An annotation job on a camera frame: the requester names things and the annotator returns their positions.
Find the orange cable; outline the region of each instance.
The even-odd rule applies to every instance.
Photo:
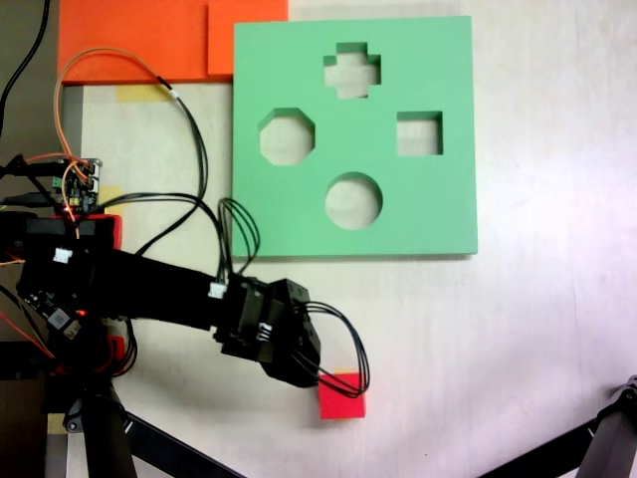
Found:
[[[89,165],[89,162],[81,157],[73,156],[72,154],[66,154],[65,152],[49,152],[47,154],[38,154],[37,156],[31,156],[26,158],[25,162],[35,162],[40,159],[46,159],[49,157],[67,157],[68,159],[72,159],[73,161],[81,162],[84,165]]]
[[[69,162],[80,162],[81,164],[88,166],[90,163],[82,159],[81,157],[73,156],[72,154],[66,154],[65,152],[50,152],[47,154],[39,154],[37,156],[28,157],[25,159],[25,162],[31,163],[35,161],[39,161],[40,159],[46,159],[49,157],[62,157],[67,158]],[[80,177],[83,182],[89,182],[89,177],[86,176],[83,172],[80,171],[78,167],[75,166],[76,174]]]
[[[64,175],[62,176],[62,200],[64,201],[65,212],[69,214],[69,217],[71,217],[71,220],[73,221],[73,224],[75,225],[76,237],[80,239],[80,229],[78,229],[78,224],[76,223],[76,216],[73,213],[73,209],[71,208],[71,205],[69,204],[69,198],[67,197],[67,176],[69,175],[69,171],[71,170],[73,166],[74,164],[70,163],[69,167],[67,167],[67,169],[64,171]]]
[[[11,266],[12,264],[24,264],[24,261],[22,259],[16,259],[15,261],[0,262],[0,267]]]
[[[81,59],[81,58],[83,58],[83,57],[85,57],[87,55],[104,54],[104,53],[122,55],[123,57],[127,57],[127,58],[130,58],[132,60],[135,60],[142,67],[144,67],[149,73],[151,73],[154,77],[159,77],[159,75],[157,75],[157,72],[155,72],[138,55],[136,55],[135,53],[129,52],[127,50],[120,49],[120,48],[112,48],[112,47],[88,48],[86,50],[83,50],[83,51],[77,53],[75,56],[73,56],[71,58],[71,60],[69,60],[69,62],[65,65],[65,67],[60,71],[60,74],[58,75],[58,80],[56,81],[56,88],[55,88],[54,93],[53,93],[53,113],[54,113],[54,117],[55,117],[56,132],[58,134],[58,139],[60,140],[60,144],[62,145],[62,149],[69,155],[72,154],[71,147],[69,146],[69,142],[67,141],[67,137],[64,134],[64,130],[62,128],[61,114],[60,114],[60,99],[61,99],[61,93],[62,93],[62,81],[64,80],[64,77],[66,76],[66,74],[69,71],[69,69],[71,68],[71,66],[76,61],[78,61],[79,59]]]
[[[36,346],[38,349],[40,349],[47,357],[49,357],[50,359],[54,359],[55,357],[53,356],[53,354],[51,354],[49,351],[47,351],[44,347],[42,347],[34,338],[32,338],[31,336],[29,336],[27,333],[23,332],[22,329],[20,329],[18,326],[16,326],[11,319],[9,319],[7,317],[7,315],[0,311],[0,318],[6,322],[14,331],[16,331],[18,334],[20,334],[22,337],[24,337],[26,340],[28,340],[30,343],[32,343],[34,346]]]

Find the green foam board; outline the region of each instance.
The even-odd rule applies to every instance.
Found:
[[[477,252],[469,17],[238,24],[235,38],[233,196],[259,224],[261,256]],[[379,85],[342,100],[323,68],[361,46],[380,64]],[[303,112],[314,149],[300,164],[273,165],[260,131],[290,112]],[[440,153],[398,153],[398,120],[417,119],[440,122]],[[325,212],[329,188],[348,174],[382,194],[380,214],[358,230]]]

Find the orange foam board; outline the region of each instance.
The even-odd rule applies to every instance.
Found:
[[[208,2],[61,0],[58,71],[81,50],[116,47],[139,55],[167,81],[206,81]],[[65,84],[153,80],[132,60],[95,55],[79,60]]]
[[[141,57],[166,81],[232,81],[234,24],[285,21],[287,0],[60,0],[58,71],[78,52],[116,47]],[[154,78],[133,60],[79,60],[66,85],[135,84]]]
[[[208,76],[230,82],[234,73],[236,23],[286,22],[288,0],[210,0]]]

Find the circuit board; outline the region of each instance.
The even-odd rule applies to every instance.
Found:
[[[88,183],[83,182],[74,171],[67,174],[66,192],[69,199],[69,206],[74,212],[88,214],[98,204],[100,193],[100,168],[102,162],[97,158],[87,159],[89,165],[81,164],[80,171],[89,179]],[[64,202],[62,197],[62,176],[54,176],[53,189],[54,199],[60,203]]]

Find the red foam block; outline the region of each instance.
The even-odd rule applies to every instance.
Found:
[[[346,383],[358,386],[358,373],[335,373],[334,375]],[[328,375],[320,377],[334,385],[342,386]],[[348,398],[320,382],[318,383],[318,403],[320,404],[321,420],[344,420],[365,416],[364,394],[359,398]]]

